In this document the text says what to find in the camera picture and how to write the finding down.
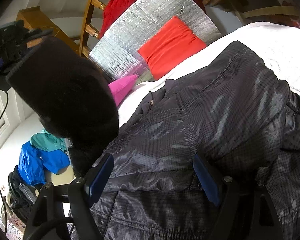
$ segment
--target wooden chair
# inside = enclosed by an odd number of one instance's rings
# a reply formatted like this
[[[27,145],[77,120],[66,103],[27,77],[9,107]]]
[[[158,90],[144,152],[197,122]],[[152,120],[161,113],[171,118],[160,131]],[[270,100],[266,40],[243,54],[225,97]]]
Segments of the wooden chair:
[[[293,2],[293,0],[287,0],[289,2],[286,2],[284,5],[279,6],[269,2],[269,5],[272,6],[249,11],[245,10],[244,6],[239,1],[240,0],[223,0],[223,5],[226,5],[227,7],[227,3],[229,3],[233,8],[234,13],[243,25],[256,20],[250,18],[260,16],[261,18],[258,18],[258,21],[270,21],[288,26],[291,26],[290,24],[292,24],[290,16],[294,16],[295,19],[300,18],[300,9],[297,6],[294,6],[295,3]]]
[[[89,57],[90,49],[87,46],[89,35],[99,39],[99,31],[91,25],[91,19],[94,8],[104,10],[106,5],[98,0],[88,0],[84,11],[84,17],[80,35],[79,55],[81,57]]]

